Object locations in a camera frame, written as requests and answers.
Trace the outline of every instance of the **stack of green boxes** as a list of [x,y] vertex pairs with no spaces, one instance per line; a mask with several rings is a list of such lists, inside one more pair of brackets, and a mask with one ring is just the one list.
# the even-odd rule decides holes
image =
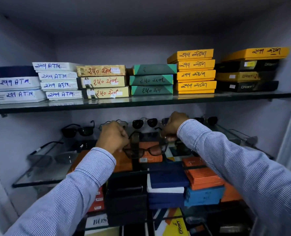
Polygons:
[[173,94],[176,64],[138,64],[132,70],[131,95]]

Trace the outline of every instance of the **hand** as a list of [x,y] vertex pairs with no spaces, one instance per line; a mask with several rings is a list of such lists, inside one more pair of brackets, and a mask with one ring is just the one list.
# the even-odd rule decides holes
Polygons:
[[166,137],[168,142],[175,141],[177,139],[177,131],[183,122],[189,118],[185,113],[173,112],[169,117],[169,120],[163,130],[161,131],[161,136]]
[[114,154],[116,150],[122,151],[122,148],[128,143],[129,139],[126,131],[117,122],[112,121],[103,125],[96,147],[103,148]]

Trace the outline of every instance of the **blue and white striped fabric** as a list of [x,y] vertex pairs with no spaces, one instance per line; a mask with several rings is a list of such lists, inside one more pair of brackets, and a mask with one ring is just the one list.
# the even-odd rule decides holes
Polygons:
[[5,235],[72,235],[115,165],[108,151],[92,148],[75,171],[38,199]]
[[291,172],[262,152],[240,147],[194,119],[177,132],[221,178],[235,186],[272,235],[291,235]]

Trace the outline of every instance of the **striped shirt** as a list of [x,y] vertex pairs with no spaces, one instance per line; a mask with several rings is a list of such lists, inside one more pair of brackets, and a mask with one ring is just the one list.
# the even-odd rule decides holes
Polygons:
[[[273,235],[291,235],[289,170],[193,119],[185,121],[177,135],[214,172],[235,186]],[[38,199],[5,235],[72,235],[115,165],[108,151],[93,148],[73,173]]]

